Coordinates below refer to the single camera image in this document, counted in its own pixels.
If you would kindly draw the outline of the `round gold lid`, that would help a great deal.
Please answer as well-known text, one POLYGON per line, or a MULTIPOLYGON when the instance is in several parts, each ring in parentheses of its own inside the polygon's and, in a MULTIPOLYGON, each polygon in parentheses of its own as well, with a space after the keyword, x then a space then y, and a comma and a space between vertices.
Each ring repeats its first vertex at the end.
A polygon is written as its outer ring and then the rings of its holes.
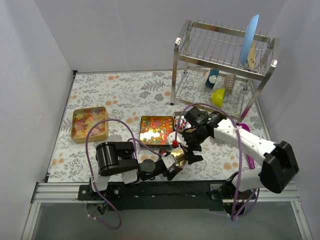
POLYGON ((187 160, 185 159, 185 153, 182 148, 175 148, 172 150, 171 155, 174 157, 175 163, 173 164, 175 167, 183 168, 187 160))

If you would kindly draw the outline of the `gold tin with lollipops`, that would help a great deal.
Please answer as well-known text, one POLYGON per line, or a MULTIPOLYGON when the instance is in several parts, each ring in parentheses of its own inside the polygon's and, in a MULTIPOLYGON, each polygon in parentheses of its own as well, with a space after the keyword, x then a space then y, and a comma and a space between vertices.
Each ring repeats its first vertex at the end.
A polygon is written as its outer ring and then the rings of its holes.
POLYGON ((174 130, 178 133, 191 133, 194 128, 193 126, 185 119, 185 113, 182 113, 181 111, 175 111, 173 113, 173 125, 174 130))

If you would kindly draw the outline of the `gold tin with jelly candies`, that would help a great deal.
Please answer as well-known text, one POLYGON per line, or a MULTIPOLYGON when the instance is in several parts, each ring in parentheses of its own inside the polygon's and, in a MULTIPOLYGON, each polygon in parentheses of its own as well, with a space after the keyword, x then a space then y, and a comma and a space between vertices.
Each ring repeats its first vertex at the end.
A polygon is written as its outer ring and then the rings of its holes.
POLYGON ((150 148, 170 147, 167 137, 173 131, 172 116, 143 115, 140 119, 139 140, 150 148))

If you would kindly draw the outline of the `gold tin with pale candies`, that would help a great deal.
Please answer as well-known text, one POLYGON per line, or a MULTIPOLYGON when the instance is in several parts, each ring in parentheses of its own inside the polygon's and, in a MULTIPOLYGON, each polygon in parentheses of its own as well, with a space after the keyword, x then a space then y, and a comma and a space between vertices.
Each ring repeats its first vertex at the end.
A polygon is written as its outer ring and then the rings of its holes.
MULTIPOLYGON (((73 111, 70 137, 76 144, 86 142, 90 129, 109 118, 104 106, 76 109, 73 111)), ((104 141, 109 136, 109 124, 103 122, 97 125, 89 135, 89 142, 104 141)))

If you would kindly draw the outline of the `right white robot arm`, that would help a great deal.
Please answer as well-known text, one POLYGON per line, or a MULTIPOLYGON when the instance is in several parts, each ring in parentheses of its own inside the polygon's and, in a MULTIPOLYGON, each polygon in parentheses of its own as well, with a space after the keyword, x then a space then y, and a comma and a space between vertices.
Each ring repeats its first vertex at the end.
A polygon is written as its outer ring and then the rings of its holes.
POLYGON ((192 132, 184 131, 178 138, 189 164, 203 160, 194 152, 200 151, 201 144, 211 137, 238 148, 260 165, 260 168, 232 174, 218 190, 222 196, 237 199, 245 191, 260 188, 279 194, 299 172, 293 148, 286 141, 275 143, 260 138, 233 124, 218 111, 208 114, 194 106, 184 118, 194 128, 192 132))

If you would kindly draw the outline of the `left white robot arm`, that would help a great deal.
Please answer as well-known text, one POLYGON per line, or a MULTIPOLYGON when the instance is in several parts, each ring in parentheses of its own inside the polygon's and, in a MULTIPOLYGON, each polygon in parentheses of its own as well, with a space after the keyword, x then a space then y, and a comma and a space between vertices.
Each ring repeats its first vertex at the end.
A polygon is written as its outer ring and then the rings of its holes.
POLYGON ((145 159, 141 163, 135 158, 132 142, 103 142, 96 147, 97 167, 91 175, 89 194, 95 200, 106 196, 108 182, 113 175, 120 174, 124 184, 154 180, 164 175, 170 181, 182 168, 176 166, 177 158, 169 151, 161 151, 157 161, 145 159))

